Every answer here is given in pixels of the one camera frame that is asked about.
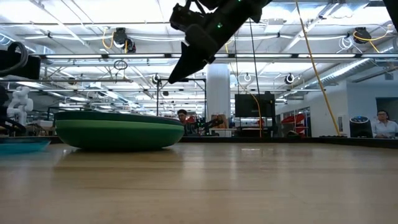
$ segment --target white wall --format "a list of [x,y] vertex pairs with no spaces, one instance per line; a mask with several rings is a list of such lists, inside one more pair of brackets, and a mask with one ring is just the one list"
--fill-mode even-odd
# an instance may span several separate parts
[[347,94],[349,116],[365,116],[374,121],[377,116],[376,98],[398,97],[398,86],[349,83]]
[[[349,136],[349,116],[347,101],[347,84],[340,82],[337,86],[326,87],[326,95],[329,99],[336,122],[338,117],[343,118],[343,132]],[[312,137],[335,136],[336,130],[330,117],[322,92],[310,92],[305,95],[303,101],[289,101],[287,105],[276,107],[276,114],[310,107]]]

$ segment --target woman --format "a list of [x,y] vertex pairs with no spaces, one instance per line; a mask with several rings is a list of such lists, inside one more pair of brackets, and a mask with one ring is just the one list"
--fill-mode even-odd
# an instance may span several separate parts
[[398,133],[398,124],[388,119],[387,111],[379,110],[377,112],[377,121],[372,124],[373,136],[375,138],[391,138]]

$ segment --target black monitor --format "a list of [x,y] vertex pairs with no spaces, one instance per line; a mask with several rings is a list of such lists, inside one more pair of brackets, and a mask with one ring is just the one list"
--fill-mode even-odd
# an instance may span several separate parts
[[[259,102],[261,117],[275,117],[275,95],[266,93],[254,95]],[[258,118],[259,107],[250,94],[235,95],[235,116],[240,118]]]
[[356,116],[349,120],[351,138],[373,138],[371,121],[364,116]]

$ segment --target metal frame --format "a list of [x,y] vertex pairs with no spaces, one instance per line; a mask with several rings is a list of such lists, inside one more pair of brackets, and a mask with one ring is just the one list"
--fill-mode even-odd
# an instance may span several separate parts
[[[157,80],[157,84],[156,84],[156,116],[159,116],[159,91],[162,90],[164,86],[166,86],[166,84],[165,84],[164,86],[162,86],[162,88],[159,88],[161,81],[167,81],[168,82],[169,80],[166,79],[166,78],[159,78]],[[194,81],[194,82],[203,81],[205,83],[205,88],[203,89],[201,87],[201,89],[202,89],[202,91],[205,92],[205,118],[206,118],[206,107],[207,107],[207,91],[206,91],[207,83],[206,83],[206,78],[184,78],[184,81],[188,81],[188,82],[189,81]]]

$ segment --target ceiling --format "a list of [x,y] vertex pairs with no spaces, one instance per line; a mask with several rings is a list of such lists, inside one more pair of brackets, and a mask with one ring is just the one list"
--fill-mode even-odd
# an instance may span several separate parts
[[[395,28],[388,26],[392,22],[385,7],[377,6],[377,4],[369,5],[370,1],[366,0],[347,0],[346,2],[348,4],[334,5],[328,16],[318,19],[318,15],[326,7],[330,7],[328,1],[300,1],[300,12],[307,27],[313,53],[344,54],[365,52],[371,49],[370,44],[353,44],[349,39],[343,40],[348,34],[352,34],[356,27],[366,27],[373,38],[385,35],[385,38],[373,42],[376,46],[396,36]],[[111,45],[112,31],[117,27],[125,27],[128,36],[136,44],[137,53],[178,54],[184,33],[172,29],[169,24],[169,18],[176,3],[184,5],[185,0],[43,0],[40,4],[44,6],[44,9],[40,8],[37,1],[34,0],[2,0],[0,2],[0,40],[1,34],[3,34],[13,40],[23,41],[37,54],[43,54],[44,50],[46,50],[46,54],[120,54],[123,50],[115,46],[107,49],[103,41],[105,45]],[[194,4],[191,9],[198,11]],[[276,0],[263,8],[260,23],[252,23],[250,26],[247,21],[237,31],[236,39],[231,39],[228,45],[220,49],[219,53],[307,54],[307,45],[303,38],[295,38],[301,30],[294,1]],[[153,113],[150,109],[144,109],[152,108],[150,104],[155,102],[156,92],[138,92],[138,90],[155,90],[156,87],[152,83],[153,76],[158,74],[160,78],[168,78],[177,60],[172,58],[128,59],[126,61],[132,65],[118,74],[119,82],[113,83],[95,82],[93,84],[100,78],[107,80],[116,78],[116,70],[113,70],[111,74],[107,70],[108,67],[109,69],[113,68],[112,60],[109,60],[108,63],[86,60],[84,67],[45,65],[42,67],[42,77],[48,78],[51,74],[51,79],[55,80],[65,80],[71,77],[84,80],[92,79],[92,82],[83,82],[77,85],[46,83],[44,84],[46,88],[84,89],[95,85],[98,88],[136,89],[137,91],[120,91],[116,94],[130,103],[137,103],[143,112]],[[55,62],[72,64],[68,60],[55,60]],[[229,65],[231,86],[234,87],[237,65],[236,62],[231,62]],[[334,65],[336,63],[323,61],[317,63],[317,68],[319,72],[323,72]],[[239,82],[245,88],[256,87],[256,82],[254,82],[256,72],[259,76],[260,88],[281,88],[284,86],[284,77],[290,73],[296,77],[304,77],[303,82],[314,76],[310,61],[258,62],[256,67],[257,71],[253,62],[238,61]],[[206,69],[203,69],[190,78],[205,78],[206,75]],[[122,82],[123,77],[130,82]],[[169,101],[164,100],[165,103],[171,104],[171,100],[179,98],[186,100],[204,98],[204,93],[201,90],[203,87],[198,83],[174,84],[164,88],[197,90],[184,94],[171,91],[169,96],[160,95],[160,98],[170,98]],[[59,94],[62,96],[75,95],[68,92]],[[120,102],[120,99],[113,101],[109,96],[98,96],[94,92],[79,93],[78,96],[89,98],[96,103]],[[199,102],[197,105],[195,101],[190,103],[190,106],[195,108],[192,109],[193,111],[201,110],[201,101],[197,102]],[[163,105],[163,110],[167,113],[170,113],[170,110],[175,112],[177,109],[177,106]]]

